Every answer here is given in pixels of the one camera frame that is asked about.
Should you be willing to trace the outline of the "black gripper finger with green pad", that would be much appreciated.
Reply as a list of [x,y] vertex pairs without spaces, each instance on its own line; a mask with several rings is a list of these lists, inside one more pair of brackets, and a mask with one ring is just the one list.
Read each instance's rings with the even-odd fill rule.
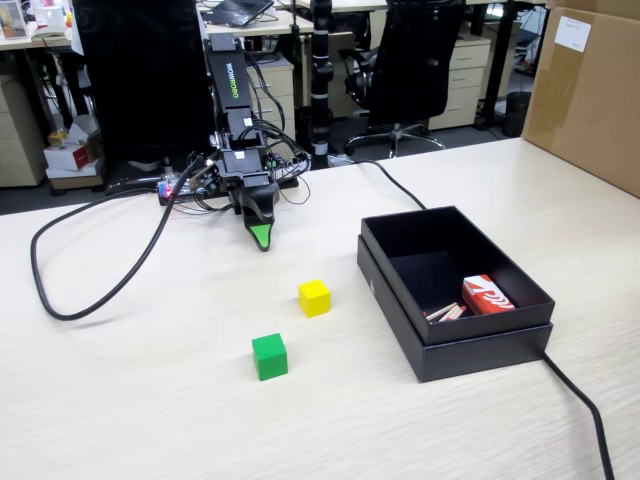
[[272,223],[246,223],[245,228],[253,238],[258,249],[267,252],[271,247]]

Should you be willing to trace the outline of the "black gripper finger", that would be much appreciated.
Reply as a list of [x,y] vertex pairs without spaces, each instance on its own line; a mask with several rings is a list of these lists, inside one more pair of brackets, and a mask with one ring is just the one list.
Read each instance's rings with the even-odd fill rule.
[[279,187],[276,183],[253,187],[243,186],[239,202],[246,227],[271,225],[275,222],[274,207],[279,201]]

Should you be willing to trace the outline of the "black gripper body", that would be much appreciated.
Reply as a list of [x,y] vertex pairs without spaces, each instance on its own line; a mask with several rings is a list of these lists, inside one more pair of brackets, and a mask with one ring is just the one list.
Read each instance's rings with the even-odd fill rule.
[[222,158],[217,161],[217,169],[219,190],[224,193],[234,191],[238,200],[243,186],[253,187],[271,183],[258,149],[223,151]]

